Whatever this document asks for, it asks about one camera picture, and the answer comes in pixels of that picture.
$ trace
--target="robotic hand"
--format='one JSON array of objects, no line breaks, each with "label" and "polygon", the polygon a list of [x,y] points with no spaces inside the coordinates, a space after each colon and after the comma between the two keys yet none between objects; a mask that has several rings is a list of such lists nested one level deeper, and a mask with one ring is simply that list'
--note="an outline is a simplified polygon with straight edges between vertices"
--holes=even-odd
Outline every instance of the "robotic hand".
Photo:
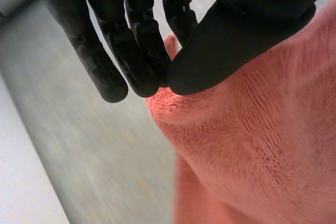
[{"label": "robotic hand", "polygon": [[188,95],[217,85],[304,27],[315,1],[217,0],[174,58],[169,87]]},{"label": "robotic hand", "polygon": [[[182,50],[170,63],[153,17],[153,0],[88,0],[124,75],[142,97],[159,84],[188,95],[211,88],[287,39],[314,16],[316,0],[217,0],[197,25],[192,0],[163,0]],[[104,51],[85,0],[44,0],[102,97],[118,102],[127,84]]]},{"label": "robotic hand", "polygon": [[[42,0],[63,28],[101,96],[119,102],[128,86],[105,52],[89,17],[86,0]],[[163,0],[166,19],[181,44],[197,25],[192,0]],[[113,55],[135,93],[154,95],[166,87],[171,63],[153,16],[154,0],[125,0],[131,29],[125,19],[124,0],[88,0]]]}]

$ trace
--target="floor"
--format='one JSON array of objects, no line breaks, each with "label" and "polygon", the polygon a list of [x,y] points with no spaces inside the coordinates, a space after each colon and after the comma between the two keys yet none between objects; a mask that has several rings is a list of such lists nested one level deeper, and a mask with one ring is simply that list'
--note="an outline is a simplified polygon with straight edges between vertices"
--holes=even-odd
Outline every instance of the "floor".
[{"label": "floor", "polygon": [[[193,1],[198,20],[213,1]],[[40,4],[0,31],[0,68],[71,223],[171,223],[174,156],[143,99],[104,102]]]}]

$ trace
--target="orange towel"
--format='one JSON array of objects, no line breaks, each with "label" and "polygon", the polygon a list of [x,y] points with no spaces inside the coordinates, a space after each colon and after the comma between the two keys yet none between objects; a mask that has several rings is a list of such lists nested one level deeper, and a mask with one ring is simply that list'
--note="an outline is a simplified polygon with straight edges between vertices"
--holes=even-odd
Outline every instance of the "orange towel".
[{"label": "orange towel", "polygon": [[336,223],[336,1],[214,88],[146,102],[177,152],[175,224]]}]

